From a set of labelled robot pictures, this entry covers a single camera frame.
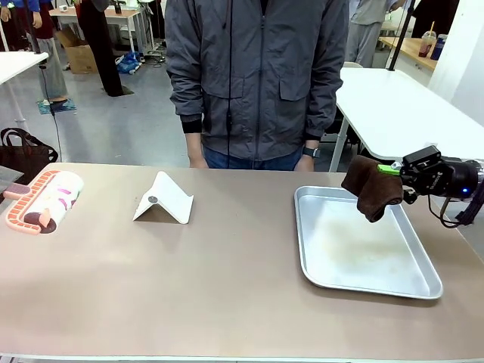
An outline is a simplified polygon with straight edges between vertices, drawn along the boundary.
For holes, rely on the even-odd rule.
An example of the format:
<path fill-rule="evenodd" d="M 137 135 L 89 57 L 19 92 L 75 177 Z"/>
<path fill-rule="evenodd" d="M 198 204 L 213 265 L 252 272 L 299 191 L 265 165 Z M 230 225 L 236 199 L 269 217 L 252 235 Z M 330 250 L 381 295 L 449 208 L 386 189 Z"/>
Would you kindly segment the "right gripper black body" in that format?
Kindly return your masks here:
<path fill-rule="evenodd" d="M 479 185 L 479 163 L 444 160 L 431 166 L 403 166 L 400 177 L 419 196 L 472 197 Z"/>

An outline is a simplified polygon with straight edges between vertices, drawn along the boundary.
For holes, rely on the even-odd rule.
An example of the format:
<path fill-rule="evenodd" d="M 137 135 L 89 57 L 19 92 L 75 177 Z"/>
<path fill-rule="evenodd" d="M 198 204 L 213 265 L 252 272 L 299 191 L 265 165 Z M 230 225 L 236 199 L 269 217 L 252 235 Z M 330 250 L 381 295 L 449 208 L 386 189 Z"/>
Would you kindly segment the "person's left hand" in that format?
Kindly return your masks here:
<path fill-rule="evenodd" d="M 296 164 L 295 171 L 297 172 L 314 172 L 315 171 L 315 159 L 308 155 L 302 155 Z"/>

